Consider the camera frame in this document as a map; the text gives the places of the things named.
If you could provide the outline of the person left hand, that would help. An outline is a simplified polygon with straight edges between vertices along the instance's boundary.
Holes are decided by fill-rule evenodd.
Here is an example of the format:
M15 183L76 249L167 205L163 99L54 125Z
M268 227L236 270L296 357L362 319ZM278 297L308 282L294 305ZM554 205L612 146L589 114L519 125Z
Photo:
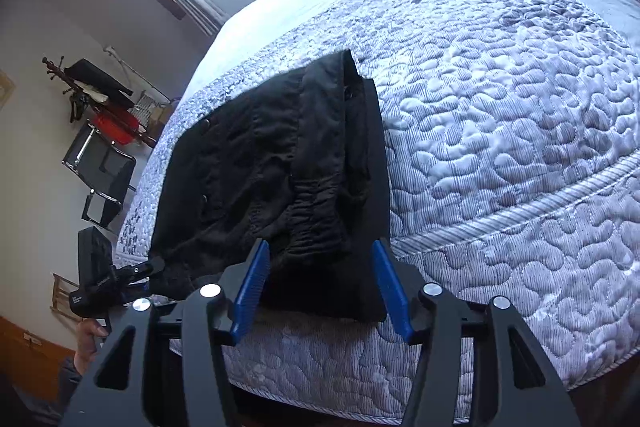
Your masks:
M98 347L96 342L108 336L104 326L93 319L82 319L76 329L76 350L73 363L79 375L84 375L86 370L96 358Z

